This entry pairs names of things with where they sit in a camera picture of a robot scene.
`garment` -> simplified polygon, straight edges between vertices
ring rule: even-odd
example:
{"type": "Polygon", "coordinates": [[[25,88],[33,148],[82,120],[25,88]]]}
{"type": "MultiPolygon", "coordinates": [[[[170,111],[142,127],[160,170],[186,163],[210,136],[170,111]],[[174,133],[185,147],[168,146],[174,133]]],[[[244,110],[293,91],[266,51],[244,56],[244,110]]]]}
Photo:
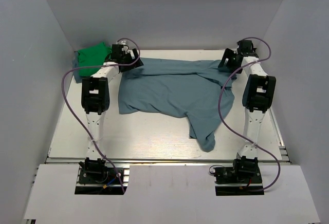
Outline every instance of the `garment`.
{"type": "MultiPolygon", "coordinates": [[[[100,43],[96,46],[78,50],[79,67],[81,66],[98,66],[103,65],[105,57],[111,53],[111,47],[107,47],[105,43],[100,43]]],[[[80,69],[79,75],[91,76],[100,68],[80,69]]]]}
{"type": "MultiPolygon", "coordinates": [[[[119,112],[162,113],[187,117],[190,137],[203,151],[215,146],[214,131],[220,124],[217,105],[221,86],[229,77],[220,61],[178,61],[142,59],[144,66],[124,72],[119,88],[119,112]]],[[[224,91],[221,109],[226,116],[233,104],[230,81],[224,91]]]]}

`blue folded cloth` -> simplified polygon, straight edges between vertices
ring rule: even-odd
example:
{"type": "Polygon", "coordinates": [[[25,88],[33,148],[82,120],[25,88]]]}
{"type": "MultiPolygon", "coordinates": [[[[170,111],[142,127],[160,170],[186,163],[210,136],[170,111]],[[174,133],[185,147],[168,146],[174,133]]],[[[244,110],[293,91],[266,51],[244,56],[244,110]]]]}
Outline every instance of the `blue folded cloth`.
{"type": "MultiPolygon", "coordinates": [[[[190,137],[198,140],[203,151],[215,146],[214,132],[220,124],[217,105],[221,86],[229,77],[218,61],[178,61],[142,59],[144,66],[122,74],[119,88],[119,112],[162,113],[187,117],[190,137]]],[[[226,116],[234,100],[228,83],[221,109],[226,116]]]]}

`green folded fabric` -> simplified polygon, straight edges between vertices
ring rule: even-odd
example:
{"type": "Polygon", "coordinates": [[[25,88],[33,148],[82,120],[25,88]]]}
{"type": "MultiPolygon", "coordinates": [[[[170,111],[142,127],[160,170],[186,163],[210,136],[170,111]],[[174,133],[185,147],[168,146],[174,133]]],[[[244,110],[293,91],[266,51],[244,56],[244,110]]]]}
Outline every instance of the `green folded fabric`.
{"type": "MultiPolygon", "coordinates": [[[[79,67],[81,66],[97,66],[103,65],[105,57],[112,53],[111,47],[107,47],[105,43],[96,46],[78,50],[79,67]]],[[[100,68],[80,69],[79,75],[82,77],[95,74],[100,68]]]]}

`gray partition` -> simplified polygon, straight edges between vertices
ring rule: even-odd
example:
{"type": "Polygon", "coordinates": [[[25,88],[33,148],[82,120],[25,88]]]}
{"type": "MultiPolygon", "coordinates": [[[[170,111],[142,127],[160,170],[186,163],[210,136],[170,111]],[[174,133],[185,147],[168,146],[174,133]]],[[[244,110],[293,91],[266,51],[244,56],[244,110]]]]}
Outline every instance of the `gray partition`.
{"type": "Polygon", "coordinates": [[[123,36],[143,49],[222,49],[262,37],[282,0],[47,0],[75,50],[123,36]]]}
{"type": "Polygon", "coordinates": [[[21,223],[72,53],[46,0],[0,0],[1,223],[21,223]]]}
{"type": "Polygon", "coordinates": [[[289,157],[301,165],[321,223],[329,223],[329,0],[284,0],[264,39],[273,50],[265,65],[277,77],[273,107],[289,157]]]}

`white panel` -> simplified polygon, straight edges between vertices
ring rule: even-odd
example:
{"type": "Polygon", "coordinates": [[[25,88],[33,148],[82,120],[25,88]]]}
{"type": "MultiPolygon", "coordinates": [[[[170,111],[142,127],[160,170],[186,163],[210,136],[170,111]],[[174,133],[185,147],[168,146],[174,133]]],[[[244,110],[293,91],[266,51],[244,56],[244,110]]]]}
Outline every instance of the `white panel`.
{"type": "MultiPolygon", "coordinates": [[[[283,166],[263,196],[216,196],[209,166],[132,166],[123,196],[74,195],[78,165],[40,165],[26,219],[51,223],[268,223],[318,222],[299,166],[283,166]]],[[[261,166],[269,184],[277,166],[261,166]]]]}
{"type": "Polygon", "coordinates": [[[273,108],[321,223],[329,223],[328,18],[329,0],[284,0],[264,37],[273,50],[264,65],[277,77],[273,108]]]}
{"type": "MultiPolygon", "coordinates": [[[[142,50],[141,56],[173,60],[217,60],[222,58],[222,50],[142,50]]],[[[109,84],[110,107],[104,122],[104,148],[113,159],[185,159],[185,160],[233,160],[244,140],[234,135],[224,125],[215,132],[216,145],[211,152],[203,152],[195,139],[189,138],[187,118],[174,118],[162,114],[136,112],[120,115],[118,91],[121,75],[109,84]]],[[[243,72],[233,82],[235,96],[233,108],[226,121],[236,131],[243,133],[245,114],[242,94],[247,83],[243,72]]],[[[86,115],[81,106],[81,84],[73,79],[68,92],[68,100],[78,116],[86,123],[86,115]]],[[[279,137],[269,112],[262,123],[259,145],[281,159],[279,137]]],[[[87,153],[87,133],[65,106],[53,137],[51,158],[84,158],[87,153]]],[[[273,160],[272,156],[259,151],[260,160],[273,160]]]]}
{"type": "Polygon", "coordinates": [[[19,223],[62,106],[72,48],[46,0],[0,0],[1,223],[19,223]]]}
{"type": "Polygon", "coordinates": [[[209,49],[265,34],[282,0],[47,0],[75,50],[128,36],[143,49],[209,49]]]}

